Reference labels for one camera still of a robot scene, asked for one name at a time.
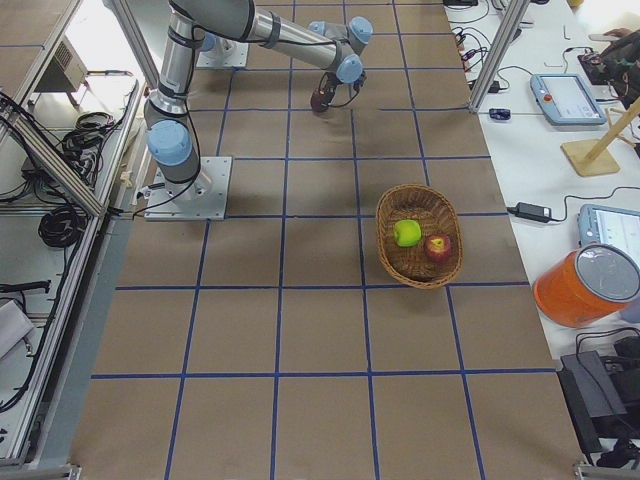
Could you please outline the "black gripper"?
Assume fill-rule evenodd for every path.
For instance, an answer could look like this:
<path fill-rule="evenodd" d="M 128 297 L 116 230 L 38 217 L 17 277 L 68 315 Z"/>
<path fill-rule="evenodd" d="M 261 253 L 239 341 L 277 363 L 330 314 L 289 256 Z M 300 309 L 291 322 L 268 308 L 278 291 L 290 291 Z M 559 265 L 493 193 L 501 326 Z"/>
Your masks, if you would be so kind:
<path fill-rule="evenodd" d="M 361 88 L 366 81 L 366 73 L 363 72 L 359 78 L 352 84 L 352 88 L 355 95 L 358 95 Z M 343 82 L 338 79 L 334 73 L 325 72 L 319 83 L 319 88 L 316 88 L 312 94 L 312 98 L 316 100 L 332 100 L 335 96 L 337 88 L 343 85 Z"/>

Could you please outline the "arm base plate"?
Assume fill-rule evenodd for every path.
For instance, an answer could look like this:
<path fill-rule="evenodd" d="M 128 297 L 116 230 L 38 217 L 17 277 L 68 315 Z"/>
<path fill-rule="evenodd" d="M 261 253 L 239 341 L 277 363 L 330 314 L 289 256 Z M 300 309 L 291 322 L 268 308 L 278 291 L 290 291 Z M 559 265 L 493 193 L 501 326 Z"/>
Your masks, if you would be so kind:
<path fill-rule="evenodd" d="M 248 60 L 247 44 L 223 40 L 211 49 L 199 53 L 197 69 L 224 70 L 245 68 Z"/>
<path fill-rule="evenodd" d="M 153 189 L 143 211 L 148 221 L 223 220 L 232 170 L 231 157 L 203 157 L 195 182 L 181 195 L 184 186 L 167 183 L 160 168 L 154 182 L 163 186 Z"/>

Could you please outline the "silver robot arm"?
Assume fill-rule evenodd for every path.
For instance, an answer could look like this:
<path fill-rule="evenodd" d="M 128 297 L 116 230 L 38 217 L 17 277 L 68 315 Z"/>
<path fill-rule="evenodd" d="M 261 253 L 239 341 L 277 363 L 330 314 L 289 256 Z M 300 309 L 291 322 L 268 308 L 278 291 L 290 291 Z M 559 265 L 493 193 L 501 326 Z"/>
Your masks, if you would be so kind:
<path fill-rule="evenodd" d="M 211 182 L 188 108 L 200 60 L 213 68 L 230 64 L 240 45 L 255 44 L 323 70 L 310 105 L 333 105 L 336 89 L 360 89 L 366 74 L 360 58 L 373 26 L 356 16 L 346 24 L 314 21 L 300 26 L 252 1 L 173 1 L 159 83 L 146 101 L 147 147 L 164 177 L 167 203 L 199 199 Z"/>

